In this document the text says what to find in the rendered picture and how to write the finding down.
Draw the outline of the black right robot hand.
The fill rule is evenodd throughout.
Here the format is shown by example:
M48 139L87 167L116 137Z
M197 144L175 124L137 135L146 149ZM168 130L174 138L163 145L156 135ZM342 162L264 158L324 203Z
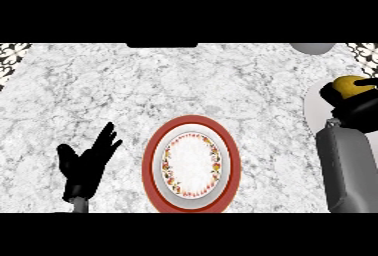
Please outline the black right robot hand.
M333 107L330 114L339 120L339 126L361 133L378 131L378 78L363 78L354 82L357 86L372 84L376 88L348 99L332 88L332 82L321 87L318 95Z

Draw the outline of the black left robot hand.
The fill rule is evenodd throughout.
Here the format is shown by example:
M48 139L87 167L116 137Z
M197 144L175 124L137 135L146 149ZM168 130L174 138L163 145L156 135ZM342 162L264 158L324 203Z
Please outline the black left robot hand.
M59 170L66 178L62 199L69 202L73 198L90 199L97 190L106 164L112 158L122 140L113 141L116 132L113 124L107 123L98 133L93 146L76 155L67 144L56 148Z

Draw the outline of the yellow lemon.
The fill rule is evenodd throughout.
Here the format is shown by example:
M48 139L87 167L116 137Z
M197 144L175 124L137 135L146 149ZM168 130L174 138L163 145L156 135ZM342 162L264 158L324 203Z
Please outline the yellow lemon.
M372 84L357 86L354 82L360 80L363 80L363 77L354 75L341 76L333 80L332 88L341 93L344 99L376 88Z

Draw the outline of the grey rounded object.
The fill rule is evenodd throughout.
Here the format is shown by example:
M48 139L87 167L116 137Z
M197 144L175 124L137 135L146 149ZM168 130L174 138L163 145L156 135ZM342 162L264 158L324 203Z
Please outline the grey rounded object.
M332 47L333 43L290 43L290 47L301 53L308 55L324 54Z

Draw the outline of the red-rimmed floral plate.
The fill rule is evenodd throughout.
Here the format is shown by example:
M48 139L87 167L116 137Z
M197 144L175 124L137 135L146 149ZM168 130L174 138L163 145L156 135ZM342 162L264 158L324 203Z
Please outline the red-rimmed floral plate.
M240 157L233 138L208 117L186 115L156 130L144 148L141 179L159 212L221 212L234 197Z

